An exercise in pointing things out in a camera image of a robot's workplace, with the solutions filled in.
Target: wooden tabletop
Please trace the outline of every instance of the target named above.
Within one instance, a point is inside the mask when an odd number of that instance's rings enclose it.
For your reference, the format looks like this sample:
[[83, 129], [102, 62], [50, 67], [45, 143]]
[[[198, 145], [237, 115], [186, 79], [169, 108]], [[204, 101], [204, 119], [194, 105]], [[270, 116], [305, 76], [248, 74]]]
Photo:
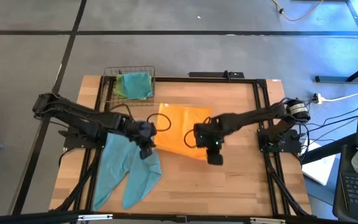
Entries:
[[[77, 103], [94, 108], [99, 81], [99, 76], [84, 76]], [[267, 80], [267, 86], [271, 103], [284, 97], [280, 80]], [[256, 109], [250, 84], [156, 82], [154, 105], [131, 106], [131, 112], [135, 119], [146, 119], [158, 111], [159, 103], [209, 107], [212, 116]], [[125, 109], [117, 111], [126, 113]], [[223, 166], [159, 150], [163, 176], [143, 201], [128, 210], [122, 208], [126, 177], [99, 212], [270, 216], [269, 188], [257, 143], [257, 129], [258, 125], [252, 124], [225, 137], [221, 150]], [[59, 206], [78, 182], [84, 153], [84, 149], [77, 149], [63, 157], [51, 209]], [[281, 153], [281, 161], [287, 188], [302, 208], [311, 213], [299, 161], [285, 153]], [[86, 192], [87, 186], [80, 208], [85, 207]], [[275, 192], [278, 210], [283, 213], [277, 186]]]

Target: concrete floor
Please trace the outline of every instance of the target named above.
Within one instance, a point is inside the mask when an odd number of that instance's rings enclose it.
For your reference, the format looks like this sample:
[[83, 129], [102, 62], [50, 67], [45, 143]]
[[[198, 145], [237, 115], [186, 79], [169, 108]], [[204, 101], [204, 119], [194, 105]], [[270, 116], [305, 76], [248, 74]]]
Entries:
[[[316, 4], [280, 3], [291, 17]], [[0, 0], [0, 29], [70, 30], [79, 5], [80, 0]], [[355, 31], [357, 26], [343, 2], [326, 2], [310, 17], [288, 22], [268, 0], [92, 0], [80, 29]], [[8, 211], [38, 126], [31, 107], [39, 93], [51, 89], [67, 40], [66, 36], [0, 36], [0, 141], [5, 144], [0, 151], [0, 215]], [[243, 71], [247, 78], [281, 79], [287, 97], [305, 100], [312, 93], [336, 98], [358, 92], [358, 85], [313, 81], [315, 75], [348, 76], [358, 70], [358, 38], [128, 35], [77, 37], [60, 93], [76, 100], [83, 75], [101, 75], [105, 67], [130, 65], [154, 65], [158, 76], [174, 77], [185, 77], [190, 71]], [[357, 107], [358, 97], [312, 105], [311, 122], [322, 123]], [[50, 126], [48, 130], [26, 213], [48, 209], [63, 146], [58, 129]], [[355, 130], [352, 124], [326, 139], [339, 139]], [[311, 138], [325, 131], [311, 133]]]

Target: orange cloth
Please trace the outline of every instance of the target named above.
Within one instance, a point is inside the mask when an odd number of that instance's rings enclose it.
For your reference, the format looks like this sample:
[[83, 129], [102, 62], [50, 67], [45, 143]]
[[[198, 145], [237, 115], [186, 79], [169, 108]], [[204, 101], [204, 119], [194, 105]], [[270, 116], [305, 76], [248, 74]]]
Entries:
[[[195, 123], [202, 123], [211, 116], [211, 108], [195, 108], [189, 106], [170, 105], [160, 103], [158, 113], [164, 114], [171, 120], [171, 128], [168, 131], [157, 132], [154, 143], [157, 148], [174, 152], [194, 159], [206, 160], [206, 148], [187, 147], [183, 138], [193, 129]], [[163, 116], [157, 117], [156, 128], [167, 129], [169, 121]], [[196, 145], [194, 132], [186, 136], [189, 146]]]

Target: blue cloth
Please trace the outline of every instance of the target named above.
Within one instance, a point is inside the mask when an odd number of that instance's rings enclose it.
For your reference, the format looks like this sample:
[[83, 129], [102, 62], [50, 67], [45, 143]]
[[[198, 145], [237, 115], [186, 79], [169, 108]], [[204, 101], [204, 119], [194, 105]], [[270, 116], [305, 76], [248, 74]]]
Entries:
[[122, 90], [130, 100], [144, 100], [152, 96], [150, 75], [145, 72], [128, 73], [122, 76], [124, 83]]
[[160, 180], [162, 172], [157, 150], [145, 159], [140, 158], [139, 152], [140, 147], [133, 141], [129, 142], [125, 136], [108, 134], [96, 181], [93, 211], [99, 210], [106, 203], [112, 190], [128, 172], [128, 183], [122, 200], [124, 209], [141, 201]]

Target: wire basket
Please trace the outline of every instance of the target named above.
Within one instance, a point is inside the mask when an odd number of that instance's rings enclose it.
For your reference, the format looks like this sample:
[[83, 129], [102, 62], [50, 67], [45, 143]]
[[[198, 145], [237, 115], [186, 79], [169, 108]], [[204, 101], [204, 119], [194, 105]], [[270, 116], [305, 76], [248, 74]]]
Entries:
[[[151, 96], [144, 100], [129, 100], [127, 98], [121, 98], [119, 95], [115, 94], [114, 90], [116, 89], [116, 80], [106, 77], [117, 77], [117, 75], [125, 75], [135, 72], [144, 72], [150, 75], [152, 88]], [[111, 108], [122, 103], [127, 104], [128, 106], [152, 106], [154, 104], [155, 68], [154, 66], [107, 67], [103, 72], [102, 86], [103, 91], [100, 102], [102, 102], [102, 105], [108, 105], [107, 108]]]

